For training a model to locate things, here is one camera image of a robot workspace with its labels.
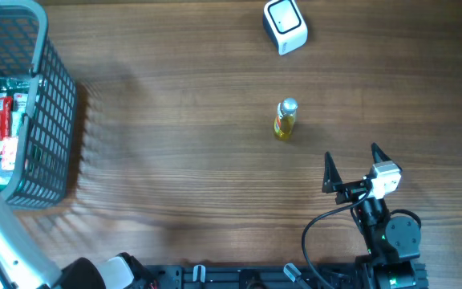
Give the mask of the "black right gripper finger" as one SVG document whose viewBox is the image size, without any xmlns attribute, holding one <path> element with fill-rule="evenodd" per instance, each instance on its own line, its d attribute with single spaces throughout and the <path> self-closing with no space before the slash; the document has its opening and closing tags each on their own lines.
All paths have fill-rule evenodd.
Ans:
<svg viewBox="0 0 462 289">
<path fill-rule="evenodd" d="M 371 153 L 375 164 L 391 161 L 391 158 L 375 142 L 371 144 Z"/>
<path fill-rule="evenodd" d="M 324 155 L 324 174 L 322 179 L 322 192 L 333 193 L 340 190 L 342 186 L 342 178 L 335 166 L 334 160 L 330 152 Z"/>
</svg>

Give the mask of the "yellow oil bottle silver cap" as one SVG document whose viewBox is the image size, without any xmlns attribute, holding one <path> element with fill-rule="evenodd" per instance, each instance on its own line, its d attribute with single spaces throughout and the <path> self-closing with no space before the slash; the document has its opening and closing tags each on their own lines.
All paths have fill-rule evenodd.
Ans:
<svg viewBox="0 0 462 289">
<path fill-rule="evenodd" d="M 274 119 L 274 135 L 278 140 L 288 140 L 294 129 L 297 118 L 298 102 L 294 98 L 286 98 L 277 106 Z"/>
</svg>

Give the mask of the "red sachet stick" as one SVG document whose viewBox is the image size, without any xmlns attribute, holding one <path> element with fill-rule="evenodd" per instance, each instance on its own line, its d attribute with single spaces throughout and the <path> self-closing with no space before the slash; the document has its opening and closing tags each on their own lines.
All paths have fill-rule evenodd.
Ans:
<svg viewBox="0 0 462 289">
<path fill-rule="evenodd" d="M 0 141 L 11 136 L 13 103 L 14 100 L 12 96 L 5 96 L 2 98 L 2 108 L 0 109 Z"/>
</svg>

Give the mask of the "green white gloves packet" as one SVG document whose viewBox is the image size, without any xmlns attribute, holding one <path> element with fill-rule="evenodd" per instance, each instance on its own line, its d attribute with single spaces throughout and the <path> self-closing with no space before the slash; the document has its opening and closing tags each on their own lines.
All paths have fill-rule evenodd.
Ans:
<svg viewBox="0 0 462 289">
<path fill-rule="evenodd" d="M 21 92 L 28 95 L 30 83 L 23 79 L 0 78 L 0 92 Z M 17 146 L 10 145 L 5 149 L 5 155 L 0 158 L 0 190 L 6 188 L 14 174 Z"/>
</svg>

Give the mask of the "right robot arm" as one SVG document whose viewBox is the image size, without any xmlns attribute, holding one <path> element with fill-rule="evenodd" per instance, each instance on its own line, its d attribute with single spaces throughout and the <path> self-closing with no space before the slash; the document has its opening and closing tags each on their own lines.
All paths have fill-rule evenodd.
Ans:
<svg viewBox="0 0 462 289">
<path fill-rule="evenodd" d="M 366 243 L 368 254 L 351 265 L 352 276 L 330 271 L 330 280 L 352 288 L 428 288 L 428 274 L 420 257 L 420 218 L 410 210 L 389 210 L 384 198 L 398 189 L 402 168 L 377 145 L 371 145 L 373 165 L 360 181 L 345 183 L 329 152 L 325 154 L 322 191 L 335 193 L 338 205 L 351 203 L 351 216 Z"/>
</svg>

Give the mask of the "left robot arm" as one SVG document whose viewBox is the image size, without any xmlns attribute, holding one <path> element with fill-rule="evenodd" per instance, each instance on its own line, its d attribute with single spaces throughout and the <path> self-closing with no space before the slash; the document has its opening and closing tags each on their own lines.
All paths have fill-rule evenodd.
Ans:
<svg viewBox="0 0 462 289">
<path fill-rule="evenodd" d="M 157 288 L 156 278 L 129 254 L 95 265 L 78 258 L 61 269 L 34 243 L 0 194 L 2 288 Z"/>
</svg>

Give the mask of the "white barcode scanner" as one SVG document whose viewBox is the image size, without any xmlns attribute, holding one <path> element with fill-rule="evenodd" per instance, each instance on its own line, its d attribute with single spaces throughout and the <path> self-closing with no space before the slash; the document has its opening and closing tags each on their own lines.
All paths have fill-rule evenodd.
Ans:
<svg viewBox="0 0 462 289">
<path fill-rule="evenodd" d="M 308 39 L 308 27 L 295 0 L 268 1 L 262 23 L 279 55 L 297 50 Z"/>
</svg>

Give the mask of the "grey plastic mesh basket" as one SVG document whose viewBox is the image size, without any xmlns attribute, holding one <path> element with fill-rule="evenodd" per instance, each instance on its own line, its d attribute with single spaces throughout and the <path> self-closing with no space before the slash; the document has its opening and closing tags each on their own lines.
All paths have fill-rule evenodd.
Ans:
<svg viewBox="0 0 462 289">
<path fill-rule="evenodd" d="M 48 28 L 37 2 L 0 1 L 0 77 L 30 83 L 14 173 L 1 192 L 18 210 L 55 206 L 67 189 L 78 97 Z"/>
</svg>

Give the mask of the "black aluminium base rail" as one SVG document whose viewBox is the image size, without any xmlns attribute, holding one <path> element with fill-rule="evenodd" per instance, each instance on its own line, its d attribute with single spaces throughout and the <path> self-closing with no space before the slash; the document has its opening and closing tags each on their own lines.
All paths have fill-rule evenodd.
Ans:
<svg viewBox="0 0 462 289">
<path fill-rule="evenodd" d="M 428 273 L 421 263 L 368 267 L 353 263 L 327 263 L 317 267 L 333 288 L 428 289 Z M 138 289 L 247 289 L 323 288 L 309 267 L 288 263 L 283 267 L 194 267 L 149 265 L 145 277 L 129 286 Z"/>
</svg>

